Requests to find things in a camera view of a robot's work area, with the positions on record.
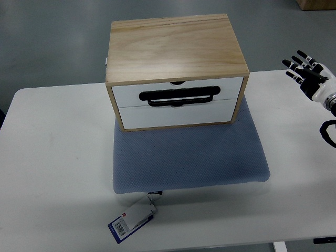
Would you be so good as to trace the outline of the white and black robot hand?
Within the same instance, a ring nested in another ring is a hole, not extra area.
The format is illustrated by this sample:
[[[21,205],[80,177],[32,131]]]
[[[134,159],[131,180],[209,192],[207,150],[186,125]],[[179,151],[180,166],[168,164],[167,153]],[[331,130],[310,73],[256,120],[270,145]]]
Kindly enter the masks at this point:
[[[298,50],[298,57],[284,59],[286,75],[299,84],[301,91],[314,102],[323,105],[325,98],[335,92],[335,75],[322,63]]]

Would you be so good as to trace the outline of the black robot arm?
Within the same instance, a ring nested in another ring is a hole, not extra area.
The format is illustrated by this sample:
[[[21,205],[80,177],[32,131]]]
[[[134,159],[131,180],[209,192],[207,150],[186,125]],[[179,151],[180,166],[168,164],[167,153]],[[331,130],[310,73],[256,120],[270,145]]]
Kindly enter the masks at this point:
[[[323,107],[330,111],[334,117],[336,117],[336,93],[328,95],[323,103]]]

